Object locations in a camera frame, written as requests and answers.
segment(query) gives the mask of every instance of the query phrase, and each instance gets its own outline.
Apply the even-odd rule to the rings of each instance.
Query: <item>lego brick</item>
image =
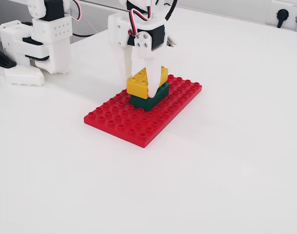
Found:
[[[84,117],[86,124],[145,148],[202,90],[199,83],[168,76],[169,95],[152,111],[130,105],[126,90]]]
[[[162,76],[160,86],[162,86],[168,78],[168,69],[162,67]],[[139,98],[148,99],[148,77],[146,68],[142,69],[134,77],[127,81],[127,93]]]
[[[146,100],[130,95],[130,104],[137,108],[143,108],[145,111],[150,111],[169,95],[169,87],[170,84],[168,82],[164,83],[157,90],[154,98],[148,98]]]

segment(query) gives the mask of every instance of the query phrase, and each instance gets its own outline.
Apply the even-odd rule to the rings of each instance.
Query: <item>black cable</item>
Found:
[[[7,55],[0,51],[0,67],[12,68],[17,65],[16,62],[12,61]]]
[[[174,11],[174,9],[176,8],[177,3],[178,3],[178,0],[173,0],[173,3],[171,5],[171,8],[170,8],[168,14],[166,15],[166,20],[167,21],[170,19],[171,15],[172,15],[172,13]]]
[[[88,37],[91,37],[91,36],[93,36],[93,35],[95,35],[95,34],[90,34],[90,35],[79,35],[79,34],[73,33],[73,35],[76,36],[76,37],[79,37],[79,38],[88,38]]]

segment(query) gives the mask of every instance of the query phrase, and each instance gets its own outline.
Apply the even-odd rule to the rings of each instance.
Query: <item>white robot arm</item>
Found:
[[[9,83],[44,84],[43,74],[67,73],[71,62],[70,36],[73,34],[72,18],[65,15],[70,0],[28,0],[33,26],[12,21],[0,26],[0,42],[4,53],[17,64],[17,68],[36,78],[23,76],[7,78],[9,71],[0,67]]]
[[[131,53],[134,47],[144,59],[148,76],[148,96],[155,97],[161,82],[161,56],[167,45],[167,21],[177,0],[173,1],[166,17],[163,16],[164,0],[119,0],[129,13],[109,17],[109,40],[115,52],[122,80],[127,85],[131,78]]]

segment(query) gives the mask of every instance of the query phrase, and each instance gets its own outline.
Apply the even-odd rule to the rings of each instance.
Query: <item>wall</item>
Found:
[[[0,25],[13,20],[31,21],[32,17],[30,16],[26,5],[7,0],[0,0]]]
[[[118,0],[86,0],[121,8]],[[215,14],[265,23],[272,0],[178,0],[178,5]]]

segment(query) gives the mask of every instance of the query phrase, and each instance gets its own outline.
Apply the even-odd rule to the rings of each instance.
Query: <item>green lego brick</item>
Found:
[[[140,97],[130,95],[130,104],[134,105],[137,108],[143,108],[146,111],[150,111],[169,95],[169,87],[169,83],[164,83],[157,90],[157,93],[154,98],[143,99]]]

